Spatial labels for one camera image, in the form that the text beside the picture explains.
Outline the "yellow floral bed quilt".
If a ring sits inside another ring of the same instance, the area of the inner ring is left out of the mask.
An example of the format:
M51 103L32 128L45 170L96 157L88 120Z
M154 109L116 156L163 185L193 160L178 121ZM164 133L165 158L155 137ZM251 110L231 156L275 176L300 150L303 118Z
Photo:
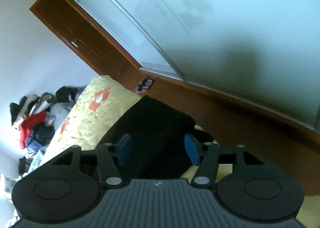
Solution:
M72 145L92 150L141 97L109 76L94 77L55 132L40 165Z

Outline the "black pants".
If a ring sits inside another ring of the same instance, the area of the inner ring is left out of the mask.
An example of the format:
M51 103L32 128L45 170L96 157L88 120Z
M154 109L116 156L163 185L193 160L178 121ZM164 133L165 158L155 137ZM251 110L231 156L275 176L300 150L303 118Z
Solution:
M195 125L190 115L144 96L119 118L99 144L117 143L130 134L128 157L117 166L125 180L178 179L192 166L185 150L185 135L191 134L199 143L214 141Z

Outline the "striped slippers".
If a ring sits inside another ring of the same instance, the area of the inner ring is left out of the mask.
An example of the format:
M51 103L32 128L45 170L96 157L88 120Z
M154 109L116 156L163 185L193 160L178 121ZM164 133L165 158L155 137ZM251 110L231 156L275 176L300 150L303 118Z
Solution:
M137 94L146 93L151 88L153 83L154 83L154 80L148 77L144 78L140 81L138 86L135 88L134 92Z

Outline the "pile of clothes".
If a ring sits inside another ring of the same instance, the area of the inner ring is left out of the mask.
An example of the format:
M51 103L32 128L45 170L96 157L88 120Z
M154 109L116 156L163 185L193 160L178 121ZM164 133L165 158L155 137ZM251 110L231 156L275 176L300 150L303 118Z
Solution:
M85 87L63 86L54 94L23 96L19 103L10 103L11 126L17 131L25 156L18 161L18 178L1 174L1 189L12 203L16 183L37 169L55 132L63 125Z

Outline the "white sliding wardrobe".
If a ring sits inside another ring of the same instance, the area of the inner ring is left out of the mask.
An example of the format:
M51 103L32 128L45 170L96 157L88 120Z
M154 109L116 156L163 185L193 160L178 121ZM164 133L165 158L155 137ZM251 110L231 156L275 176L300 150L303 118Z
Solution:
M74 0L145 71L319 132L319 0Z

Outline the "brown wooden door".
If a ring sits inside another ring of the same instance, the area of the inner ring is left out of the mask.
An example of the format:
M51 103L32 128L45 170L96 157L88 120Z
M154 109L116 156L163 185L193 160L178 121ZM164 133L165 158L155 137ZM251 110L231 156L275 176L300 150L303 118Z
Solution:
M37 0L30 11L97 74L116 78L131 67L141 78L150 77L74 0Z

